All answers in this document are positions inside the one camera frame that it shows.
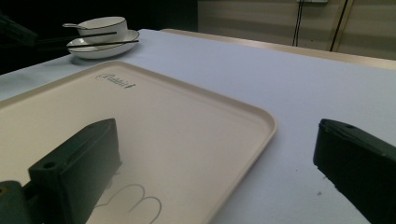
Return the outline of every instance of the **table surface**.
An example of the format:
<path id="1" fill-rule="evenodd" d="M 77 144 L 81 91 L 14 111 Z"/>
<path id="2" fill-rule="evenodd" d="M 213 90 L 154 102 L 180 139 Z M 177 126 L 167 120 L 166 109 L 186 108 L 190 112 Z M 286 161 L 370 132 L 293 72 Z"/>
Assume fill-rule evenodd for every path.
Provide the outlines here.
<path id="1" fill-rule="evenodd" d="M 135 48 L 112 58 L 67 55 L 2 75 L 0 100 L 109 60 L 186 81 L 267 109 L 278 122 L 273 140 L 213 223 L 368 223 L 312 158 L 324 118 L 396 145 L 392 61 L 373 67 L 381 60 L 340 62 L 285 52 L 291 47 L 279 51 L 171 32 L 141 30 Z"/>

